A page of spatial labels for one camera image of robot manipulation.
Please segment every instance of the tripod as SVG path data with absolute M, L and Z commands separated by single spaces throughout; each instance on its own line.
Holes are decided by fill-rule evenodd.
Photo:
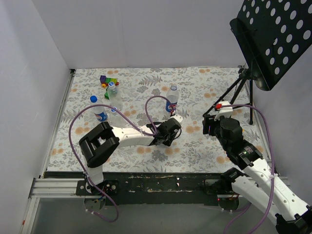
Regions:
M 235 87 L 238 85 L 238 83 L 240 83 L 238 85 L 238 88 L 236 89 L 236 91 L 234 92 L 234 95 L 230 101 L 230 104 L 234 104 L 239 92 L 242 90 L 244 84 L 246 81 L 249 80 L 249 95 L 250 95 L 250 100 L 249 100 L 249 103 L 246 103 L 246 105 L 253 105 L 253 78 L 251 76 L 251 72 L 249 69 L 244 69 L 244 68 L 241 68 L 239 69 L 238 71 L 239 73 L 239 76 L 238 76 L 238 79 L 227 89 L 227 91 L 209 108 L 208 111 L 206 111 L 204 115 L 208 114 L 214 107 L 215 105 L 217 105 L 220 101 L 223 100 L 223 98 Z M 253 110 L 250 109 L 250 120 L 249 120 L 249 124 L 252 125 L 254 122 L 253 122 Z

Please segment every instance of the bottle label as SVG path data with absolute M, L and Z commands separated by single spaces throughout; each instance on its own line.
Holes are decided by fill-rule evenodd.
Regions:
M 176 111 L 177 102 L 176 103 L 171 103 L 171 105 L 174 107 L 174 111 Z M 166 103 L 166 111 L 168 111 L 168 112 L 172 111 L 172 106 L 171 105 L 170 105 L 170 102 L 167 101 L 167 103 Z
M 102 112 L 100 114 L 94 114 L 96 116 L 96 118 L 98 119 L 98 121 L 103 122 L 105 120 L 107 120 L 107 114 Z

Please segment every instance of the tripod leg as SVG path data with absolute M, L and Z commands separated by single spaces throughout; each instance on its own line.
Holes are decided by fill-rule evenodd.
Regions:
M 242 90 L 242 88 L 244 87 L 244 84 L 246 82 L 246 78 L 243 78 L 241 83 L 239 84 L 238 88 L 236 89 L 231 101 L 230 101 L 230 104 L 233 104 L 238 96 L 238 94 L 240 93 L 240 91 Z
M 253 105 L 253 80 L 251 79 L 249 81 L 249 95 L 250 95 L 250 105 Z M 253 109 L 250 108 L 250 120 L 249 120 L 249 124 L 253 125 L 254 121 L 253 121 Z
M 203 117 L 204 115 L 208 114 L 213 108 L 215 105 L 217 105 L 239 82 L 241 81 L 241 78 L 238 78 L 226 91 L 225 93 L 208 109 L 208 111 L 206 111 L 204 114 L 203 114 Z

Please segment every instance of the tabletop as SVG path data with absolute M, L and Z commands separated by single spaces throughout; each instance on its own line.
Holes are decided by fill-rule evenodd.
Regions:
M 222 173 L 230 169 L 234 164 L 226 157 L 217 139 L 202 134 L 202 114 L 238 78 L 237 72 L 238 68 L 217 67 L 77 69 L 47 171 L 82 171 L 70 148 L 68 129 L 74 116 L 90 105 L 90 96 L 96 95 L 103 103 L 110 104 L 104 97 L 105 89 L 99 81 L 101 75 L 118 79 L 123 101 L 122 112 L 137 126 L 149 123 L 144 111 L 146 100 L 155 95 L 166 96 L 171 84 L 178 86 L 180 97 L 177 113 L 184 118 L 181 124 L 182 134 L 170 147 L 131 146 L 117 149 L 103 164 L 103 171 Z M 230 92 L 225 100 L 230 100 L 233 92 Z M 248 94 L 244 88 L 235 103 L 248 102 Z M 165 104 L 165 100 L 160 98 L 154 98 L 149 102 L 148 110 L 153 121 L 164 121 L 169 118 Z M 236 109 L 232 117 L 240 121 L 244 138 L 267 157 L 259 126 L 255 121 L 254 125 L 248 124 L 249 109 Z M 92 110 L 87 110 L 75 122 L 72 139 L 81 158 L 78 141 L 98 124 Z

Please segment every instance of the plastic bottle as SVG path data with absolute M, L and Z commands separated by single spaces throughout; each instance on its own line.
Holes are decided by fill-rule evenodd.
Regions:
M 176 110 L 177 101 L 179 99 L 179 91 L 177 89 L 177 86 L 175 84 L 171 85 L 170 90 L 167 92 L 167 99 L 171 102 L 171 104 L 174 107 L 174 111 Z M 166 103 L 166 111 L 171 112 L 172 107 L 170 105 L 170 102 L 167 101 Z
M 107 94 L 111 101 L 111 105 L 117 107 L 118 110 L 122 110 L 121 93 L 118 87 L 115 86 L 114 82 L 108 83 Z
M 110 124 L 113 127 L 118 127 L 118 128 L 126 127 L 125 119 L 120 114 L 118 114 L 114 109 L 111 109 Z
M 103 104 L 103 102 L 99 100 L 96 96 L 91 96 L 90 101 L 91 101 L 91 106 L 95 104 Z M 104 106 L 93 107 L 92 111 L 94 115 L 96 116 L 96 118 L 98 119 L 98 121 L 104 122 L 107 120 L 107 114 L 106 114 Z

